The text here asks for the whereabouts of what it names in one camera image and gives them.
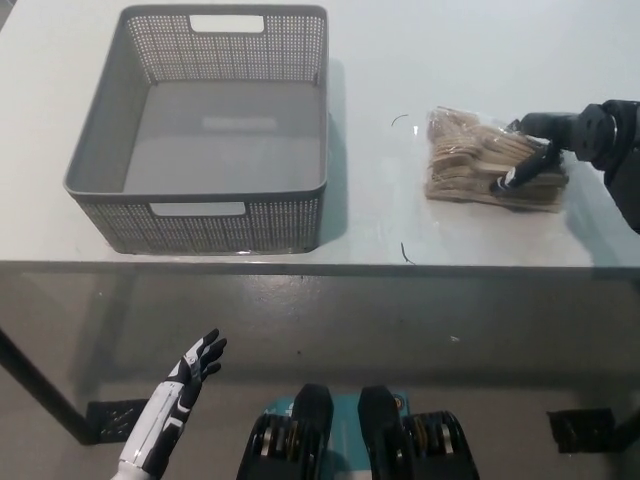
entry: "table leg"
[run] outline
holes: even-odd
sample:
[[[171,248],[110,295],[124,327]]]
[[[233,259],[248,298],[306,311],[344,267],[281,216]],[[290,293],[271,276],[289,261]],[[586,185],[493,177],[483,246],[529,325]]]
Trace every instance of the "table leg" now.
[[[0,365],[78,442],[82,445],[94,445],[99,442],[99,433],[2,330],[0,330]]]

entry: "wooden utensils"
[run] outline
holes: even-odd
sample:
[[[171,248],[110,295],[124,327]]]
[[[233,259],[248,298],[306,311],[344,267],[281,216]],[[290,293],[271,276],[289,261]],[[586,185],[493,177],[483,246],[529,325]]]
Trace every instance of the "wooden utensils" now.
[[[477,115],[444,107],[431,112],[427,136],[433,145],[425,188],[427,198],[560,210],[562,192],[568,183],[560,165],[499,197],[489,192],[493,181],[544,148],[543,144],[483,125]]]

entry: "gray plastic basket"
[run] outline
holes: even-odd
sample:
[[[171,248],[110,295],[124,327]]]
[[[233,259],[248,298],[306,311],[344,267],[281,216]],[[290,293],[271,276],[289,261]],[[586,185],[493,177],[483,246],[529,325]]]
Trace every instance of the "gray plastic basket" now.
[[[194,30],[223,15],[261,31]],[[327,43],[320,7],[126,9],[65,187],[121,253],[316,248]]]

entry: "gray floor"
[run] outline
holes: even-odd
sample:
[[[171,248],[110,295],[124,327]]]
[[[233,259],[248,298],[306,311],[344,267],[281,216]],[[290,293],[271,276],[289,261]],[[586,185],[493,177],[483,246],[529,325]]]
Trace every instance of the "gray floor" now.
[[[0,25],[7,14],[0,3]],[[640,296],[628,283],[4,274],[0,312],[0,327],[81,410],[149,395],[219,326],[230,341],[223,371],[167,479],[234,478],[256,416],[306,381],[336,392],[386,382],[409,392],[414,412],[452,410],[483,479],[640,476],[638,447],[558,455],[546,419],[640,407]],[[120,446],[78,446],[3,370],[0,392],[0,478],[114,473]]]

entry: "basket handle hole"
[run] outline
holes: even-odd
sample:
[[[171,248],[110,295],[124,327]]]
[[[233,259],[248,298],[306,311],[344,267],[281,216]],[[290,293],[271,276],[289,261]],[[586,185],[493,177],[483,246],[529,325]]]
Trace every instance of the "basket handle hole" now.
[[[259,15],[190,15],[196,33],[262,33],[264,17]]]
[[[247,213],[243,202],[152,203],[149,207],[158,217],[229,217]]]

